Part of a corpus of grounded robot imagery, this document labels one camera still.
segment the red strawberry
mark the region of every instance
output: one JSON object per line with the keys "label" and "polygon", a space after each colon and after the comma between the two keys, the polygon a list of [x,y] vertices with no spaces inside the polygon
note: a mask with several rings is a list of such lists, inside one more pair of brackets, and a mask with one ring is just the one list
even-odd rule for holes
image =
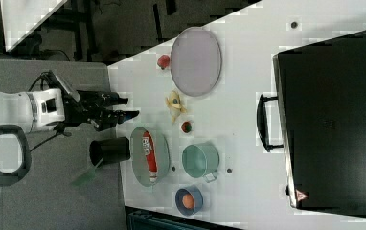
{"label": "red strawberry", "polygon": [[158,66],[161,69],[165,69],[166,67],[169,66],[169,64],[171,63],[171,58],[167,55],[163,55],[158,59]]}

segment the red warning label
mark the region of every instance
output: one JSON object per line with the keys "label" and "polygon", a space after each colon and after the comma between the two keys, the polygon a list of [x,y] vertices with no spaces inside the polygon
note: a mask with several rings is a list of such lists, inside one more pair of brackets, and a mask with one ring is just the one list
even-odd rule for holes
{"label": "red warning label", "polygon": [[304,194],[304,193],[302,193],[302,192],[300,192],[298,190],[296,190],[296,197],[297,197],[297,202],[300,202],[300,201],[302,201],[304,199],[309,198],[308,195],[306,195],[306,194]]}

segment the white table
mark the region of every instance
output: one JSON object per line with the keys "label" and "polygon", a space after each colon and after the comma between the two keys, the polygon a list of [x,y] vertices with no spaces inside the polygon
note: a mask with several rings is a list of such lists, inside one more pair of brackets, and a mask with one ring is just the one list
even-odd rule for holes
{"label": "white table", "polygon": [[[291,29],[297,21],[299,26]],[[126,206],[183,217],[174,204],[175,192],[196,184],[203,193],[203,210],[190,219],[240,229],[362,229],[365,221],[292,209],[284,193],[286,164],[281,150],[267,153],[258,137],[256,110],[259,96],[275,95],[272,57],[286,49],[366,30],[366,2],[358,0],[263,0],[204,26],[221,47],[220,80],[202,98],[182,96],[189,113],[171,124],[164,98],[175,89],[171,73],[156,66],[171,51],[173,40],[109,66],[111,90],[131,98],[126,109],[139,109],[132,122],[117,127],[129,137],[138,126],[161,130],[170,148],[169,176],[149,191],[136,180],[131,161],[121,164]],[[281,143],[276,102],[269,103],[273,144]],[[179,125],[194,121],[194,133]],[[182,150],[191,143],[211,140],[220,156],[218,179],[206,184],[190,178],[181,163]]]}
{"label": "white table", "polygon": [[11,51],[67,0],[0,0],[6,51]]}

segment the red bottle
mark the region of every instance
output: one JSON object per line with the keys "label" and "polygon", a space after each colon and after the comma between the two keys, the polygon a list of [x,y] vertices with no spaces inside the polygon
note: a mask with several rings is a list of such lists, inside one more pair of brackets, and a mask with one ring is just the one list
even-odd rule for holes
{"label": "red bottle", "polygon": [[155,182],[157,179],[155,150],[154,150],[152,137],[150,136],[149,132],[147,132],[147,131],[144,132],[144,135],[142,138],[142,145],[144,147],[145,156],[147,158],[150,182]]}

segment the small black dot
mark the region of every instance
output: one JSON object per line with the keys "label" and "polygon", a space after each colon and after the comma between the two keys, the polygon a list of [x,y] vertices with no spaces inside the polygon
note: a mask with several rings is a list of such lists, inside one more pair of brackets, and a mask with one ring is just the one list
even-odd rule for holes
{"label": "small black dot", "polygon": [[299,24],[297,22],[291,23],[291,28],[296,29]]}

